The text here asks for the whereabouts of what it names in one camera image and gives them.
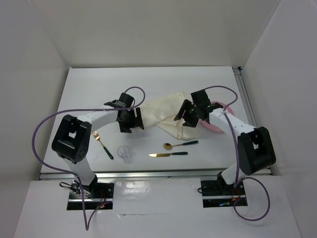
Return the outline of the cream cloth placemat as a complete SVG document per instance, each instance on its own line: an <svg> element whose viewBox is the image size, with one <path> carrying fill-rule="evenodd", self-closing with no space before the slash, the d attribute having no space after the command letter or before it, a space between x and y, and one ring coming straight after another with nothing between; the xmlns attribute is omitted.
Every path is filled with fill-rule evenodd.
<svg viewBox="0 0 317 238"><path fill-rule="evenodd" d="M178 140L192 140L200 138L196 127L183 126L183 119L175 121L184 100L188 97L185 92L178 91L173 94L143 103L140 106L144 129L154 126Z"/></svg>

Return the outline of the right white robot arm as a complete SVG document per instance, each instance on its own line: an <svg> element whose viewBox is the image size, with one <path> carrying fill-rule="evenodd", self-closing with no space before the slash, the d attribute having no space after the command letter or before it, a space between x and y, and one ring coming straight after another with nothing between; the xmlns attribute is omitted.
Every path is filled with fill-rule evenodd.
<svg viewBox="0 0 317 238"><path fill-rule="evenodd" d="M199 120L212 124L233 137L236 163L217 175L215 187L228 194L234 185L276 162L269 131L265 127L249 125L227 111L227 106L211 103L205 90L191 94L184 100L175 121L183 119L183 126L196 127Z"/></svg>

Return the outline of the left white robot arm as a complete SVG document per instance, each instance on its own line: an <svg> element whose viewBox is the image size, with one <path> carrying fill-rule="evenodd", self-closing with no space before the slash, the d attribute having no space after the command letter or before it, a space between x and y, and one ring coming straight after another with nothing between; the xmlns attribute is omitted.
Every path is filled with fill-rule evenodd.
<svg viewBox="0 0 317 238"><path fill-rule="evenodd" d="M134 103L135 99L124 92L118 100L105 103L100 111L62 118L52 149L68 164L70 171L78 175L74 186L76 193L91 198L100 189L97 176L86 158L93 132L114 122L118 122L121 133L131 133L137 127L144 129L141 109L132 108Z"/></svg>

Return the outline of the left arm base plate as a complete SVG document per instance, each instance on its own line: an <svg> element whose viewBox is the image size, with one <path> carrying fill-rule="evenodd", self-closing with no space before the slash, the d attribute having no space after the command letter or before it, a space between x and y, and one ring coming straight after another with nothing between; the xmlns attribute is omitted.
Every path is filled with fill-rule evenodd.
<svg viewBox="0 0 317 238"><path fill-rule="evenodd" d="M69 188L69 197L67 202L68 211L82 210L82 196L80 188L73 181L72 184L67 184L66 188ZM114 194L114 182L100 182L96 190L91 193L87 193L84 190L84 202L86 210L95 210L99 207L100 210L112 210L113 209L113 194Z"/></svg>

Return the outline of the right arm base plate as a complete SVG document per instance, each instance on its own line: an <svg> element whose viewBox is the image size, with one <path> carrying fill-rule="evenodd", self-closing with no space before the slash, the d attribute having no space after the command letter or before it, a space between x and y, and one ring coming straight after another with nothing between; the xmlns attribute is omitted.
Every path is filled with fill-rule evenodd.
<svg viewBox="0 0 317 238"><path fill-rule="evenodd" d="M202 195L204 208L248 206L243 182L236 188L229 185L224 189L216 186L215 180L202 180L197 192Z"/></svg>

